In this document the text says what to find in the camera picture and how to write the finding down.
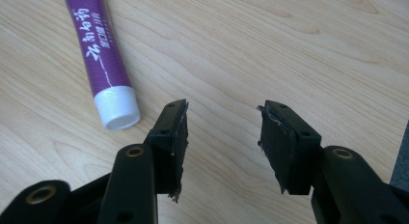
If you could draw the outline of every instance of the wooden table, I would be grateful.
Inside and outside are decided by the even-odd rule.
[[[179,204],[160,223],[314,223],[260,150],[266,99],[384,182],[409,117],[409,0],[107,0],[142,120],[99,121],[63,0],[0,0],[0,210],[25,187],[111,171],[163,106],[190,102]]]

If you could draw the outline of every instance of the black metal bracket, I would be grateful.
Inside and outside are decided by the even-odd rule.
[[[187,107],[185,99],[167,104],[144,144],[118,151],[110,174],[74,191],[62,181],[24,189],[0,224],[157,223],[156,194],[177,201],[181,191]]]
[[[383,183],[354,151],[320,147],[321,136],[288,106],[267,100],[259,145],[282,192],[308,195],[318,224],[409,223],[409,194]]]

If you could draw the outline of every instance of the tube cap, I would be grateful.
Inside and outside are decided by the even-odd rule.
[[[102,124],[107,129],[124,129],[141,119],[135,91],[127,86],[105,89],[94,97]]]

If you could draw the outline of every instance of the purple tube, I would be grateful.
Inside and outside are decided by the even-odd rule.
[[[123,129],[140,113],[104,0],[66,0],[102,124]]]

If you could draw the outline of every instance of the light wood tabletop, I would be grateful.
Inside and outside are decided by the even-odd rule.
[[[315,223],[257,142],[266,99],[361,154],[384,181],[409,119],[409,0],[106,0],[142,119],[104,129],[64,0],[0,0],[0,210],[22,189],[75,189],[186,98],[178,204],[159,223]]]

